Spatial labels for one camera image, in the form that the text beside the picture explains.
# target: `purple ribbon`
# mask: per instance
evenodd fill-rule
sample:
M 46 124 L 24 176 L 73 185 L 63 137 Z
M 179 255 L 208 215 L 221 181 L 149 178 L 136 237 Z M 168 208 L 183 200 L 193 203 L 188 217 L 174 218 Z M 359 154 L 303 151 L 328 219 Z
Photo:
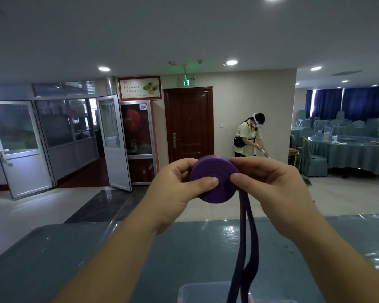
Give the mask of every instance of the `purple ribbon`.
M 208 203 L 223 203 L 233 197 L 239 190 L 240 199 L 240 247 L 237 254 L 236 267 L 233 272 L 227 303 L 236 303 L 240 290 L 242 303 L 248 303 L 248 291 L 258 272 L 259 248 L 258 234 L 255 227 L 253 213 L 251 211 L 248 194 L 230 181 L 233 173 L 238 173 L 237 168 L 227 159 L 218 155 L 209 155 L 198 160 L 191 171 L 190 180 L 194 181 L 202 177 L 216 177 L 219 184 L 214 189 L 202 193 L 199 198 Z M 244 267 L 246 259 L 246 214 L 250 225 L 251 253 L 250 260 Z

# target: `white door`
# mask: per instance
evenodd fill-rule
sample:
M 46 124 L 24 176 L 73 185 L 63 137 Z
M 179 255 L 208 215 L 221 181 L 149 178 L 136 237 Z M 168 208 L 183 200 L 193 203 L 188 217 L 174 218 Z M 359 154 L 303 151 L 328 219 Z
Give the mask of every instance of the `white door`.
M 109 184 L 132 191 L 118 95 L 97 98 Z
M 13 199 L 53 187 L 30 101 L 0 101 L 0 160 Z

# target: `brown wooden door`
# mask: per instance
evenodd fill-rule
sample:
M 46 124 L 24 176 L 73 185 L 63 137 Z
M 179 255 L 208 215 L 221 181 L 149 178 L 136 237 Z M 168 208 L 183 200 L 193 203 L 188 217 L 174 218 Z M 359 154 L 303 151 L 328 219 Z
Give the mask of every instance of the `brown wooden door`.
M 213 154 L 213 87 L 164 89 L 164 101 L 169 162 Z

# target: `curtain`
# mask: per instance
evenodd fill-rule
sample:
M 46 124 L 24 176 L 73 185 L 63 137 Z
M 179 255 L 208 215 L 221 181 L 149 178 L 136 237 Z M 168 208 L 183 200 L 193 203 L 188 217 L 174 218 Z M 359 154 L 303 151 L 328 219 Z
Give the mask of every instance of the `curtain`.
M 379 87 L 345 89 L 342 110 L 352 121 L 379 118 Z
M 335 119 L 341 110 L 342 89 L 322 89 L 316 92 L 312 117 L 319 116 L 321 120 Z
M 306 103 L 305 103 L 306 118 L 310 117 L 310 105 L 312 104 L 312 95 L 313 95 L 312 90 L 306 91 Z

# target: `red picture frame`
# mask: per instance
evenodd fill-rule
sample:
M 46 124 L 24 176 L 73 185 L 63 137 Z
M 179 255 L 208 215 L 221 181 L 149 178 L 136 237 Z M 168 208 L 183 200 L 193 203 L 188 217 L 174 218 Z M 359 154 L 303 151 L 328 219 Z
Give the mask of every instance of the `red picture frame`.
M 129 81 L 129 80 L 158 80 L 158 96 L 129 96 L 124 97 L 122 88 L 121 88 L 121 81 Z M 161 87 L 161 79 L 160 76 L 134 76 L 134 77 L 119 77 L 118 78 L 118 87 L 119 87 L 119 94 L 120 94 L 120 100 L 121 101 L 138 101 L 138 100 L 161 100 L 162 99 L 162 87 Z

